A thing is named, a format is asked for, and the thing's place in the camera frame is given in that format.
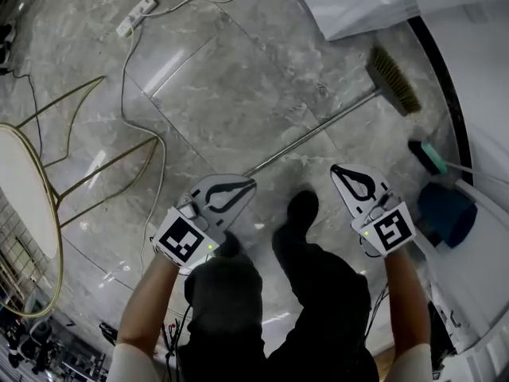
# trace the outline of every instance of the marble floor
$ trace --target marble floor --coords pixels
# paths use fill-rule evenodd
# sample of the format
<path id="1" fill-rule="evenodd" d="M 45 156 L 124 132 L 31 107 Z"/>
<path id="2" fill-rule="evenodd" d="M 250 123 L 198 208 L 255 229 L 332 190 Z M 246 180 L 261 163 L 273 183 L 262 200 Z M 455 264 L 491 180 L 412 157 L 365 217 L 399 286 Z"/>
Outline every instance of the marble floor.
<path id="1" fill-rule="evenodd" d="M 129 40 L 115 29 L 140 0 L 22 0 L 17 14 L 14 66 L 29 72 L 42 106 L 96 76 L 107 78 L 88 96 L 71 136 L 68 160 L 48 168 L 57 191 L 141 142 L 146 134 L 121 123 L 119 93 Z M 164 7 L 180 0 L 165 0 Z M 413 134 L 426 136 L 444 156 L 457 148 L 444 96 L 422 47 L 407 24 L 329 43 L 300 0 L 195 0 L 144 21 L 142 38 L 127 66 L 125 111 L 155 130 L 168 147 L 165 183 L 149 232 L 186 189 L 210 173 L 242 173 L 280 150 L 371 87 L 364 70 L 378 40 L 409 77 L 422 111 L 405 118 L 384 99 L 372 100 L 272 166 L 257 173 L 258 193 L 231 230 L 242 240 L 263 277 L 264 339 L 269 353 L 284 341 L 301 307 L 270 248 L 289 199 L 305 183 L 321 209 L 309 238 L 367 276 L 372 298 L 385 285 L 380 259 L 359 248 L 350 216 L 328 170 L 357 162 L 379 168 L 418 217 L 416 199 L 429 175 L 406 148 Z M 0 120 L 15 123 L 33 112 L 26 80 L 0 79 Z M 79 97 L 41 116 L 43 161 L 63 155 L 67 126 Z M 25 133 L 37 146 L 35 123 Z M 122 188 L 142 165 L 146 150 L 101 173 L 62 205 L 71 216 Z M 142 226 L 153 202 L 161 149 L 148 173 L 126 195 L 64 228 L 64 287 L 60 309 L 74 331 L 111 353 L 100 322 L 119 325 L 141 265 Z M 153 255 L 143 250 L 147 264 Z M 167 322 L 187 304 L 179 276 Z M 368 348 L 390 344 L 388 316 L 376 322 Z"/>

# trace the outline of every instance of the white sleeve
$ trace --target white sleeve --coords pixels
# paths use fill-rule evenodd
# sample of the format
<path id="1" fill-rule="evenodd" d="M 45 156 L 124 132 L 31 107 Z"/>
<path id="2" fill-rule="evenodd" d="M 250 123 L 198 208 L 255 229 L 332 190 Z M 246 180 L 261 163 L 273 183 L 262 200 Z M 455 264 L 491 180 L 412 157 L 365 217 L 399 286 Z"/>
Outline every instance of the white sleeve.
<path id="1" fill-rule="evenodd" d="M 119 344 L 113 351 L 113 361 L 106 382 L 159 382 L 152 360 L 138 348 Z"/>
<path id="2" fill-rule="evenodd" d="M 431 382 L 431 348 L 420 344 L 406 351 L 392 365 L 385 382 Z"/>

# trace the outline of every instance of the white chair seat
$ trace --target white chair seat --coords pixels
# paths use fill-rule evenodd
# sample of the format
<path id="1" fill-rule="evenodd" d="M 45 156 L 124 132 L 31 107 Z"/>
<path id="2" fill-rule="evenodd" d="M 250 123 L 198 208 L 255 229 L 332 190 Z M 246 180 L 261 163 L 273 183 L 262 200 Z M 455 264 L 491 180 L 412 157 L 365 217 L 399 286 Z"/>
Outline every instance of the white chair seat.
<path id="1" fill-rule="evenodd" d="M 55 257 L 60 235 L 52 194 L 46 193 L 29 149 L 5 125 L 0 125 L 0 189 L 42 252 Z"/>

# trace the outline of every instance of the broom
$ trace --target broom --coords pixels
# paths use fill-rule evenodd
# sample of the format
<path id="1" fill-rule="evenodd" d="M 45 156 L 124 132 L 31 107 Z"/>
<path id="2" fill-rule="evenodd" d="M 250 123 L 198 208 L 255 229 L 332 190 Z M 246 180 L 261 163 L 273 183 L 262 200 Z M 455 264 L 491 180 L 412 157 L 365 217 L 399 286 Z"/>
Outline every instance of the broom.
<path id="1" fill-rule="evenodd" d="M 415 157 L 418 158 L 424 168 L 426 168 L 432 175 L 445 174 L 447 173 L 447 167 L 451 167 L 456 170 L 474 174 L 478 177 L 486 178 L 487 180 L 496 182 L 497 184 L 509 186 L 509 181 L 504 181 L 500 178 L 493 177 L 492 175 L 480 173 L 479 171 L 472 170 L 468 167 L 463 167 L 451 162 L 447 162 L 439 155 L 433 146 L 427 142 L 410 140 L 408 142 L 408 148 L 412 153 L 415 154 Z"/>
<path id="2" fill-rule="evenodd" d="M 247 171 L 244 176 L 250 177 L 261 169 L 267 167 L 281 156 L 312 138 L 315 134 L 320 133 L 337 120 L 346 116 L 351 111 L 354 111 L 357 107 L 362 106 L 377 96 L 383 96 L 403 116 L 421 110 L 421 104 L 419 103 L 414 90 L 385 49 L 379 46 L 375 46 L 371 49 L 366 70 L 375 86 L 367 92 L 362 99 L 350 107 L 338 112 L 330 119 L 299 138 L 297 141 L 289 144 L 287 147 L 278 151 L 264 162 Z"/>

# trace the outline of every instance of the teal object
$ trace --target teal object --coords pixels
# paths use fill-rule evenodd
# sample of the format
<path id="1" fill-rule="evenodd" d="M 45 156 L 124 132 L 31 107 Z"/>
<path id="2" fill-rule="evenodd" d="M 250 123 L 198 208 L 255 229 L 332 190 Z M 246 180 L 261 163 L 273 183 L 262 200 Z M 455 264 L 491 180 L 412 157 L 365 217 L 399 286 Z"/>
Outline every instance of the teal object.
<path id="1" fill-rule="evenodd" d="M 427 142 L 421 143 L 422 151 L 424 151 L 428 157 L 429 160 L 438 168 L 440 171 L 440 174 L 447 173 L 447 165 L 445 164 L 444 159 L 439 155 L 439 153 L 431 146 L 431 144 Z"/>

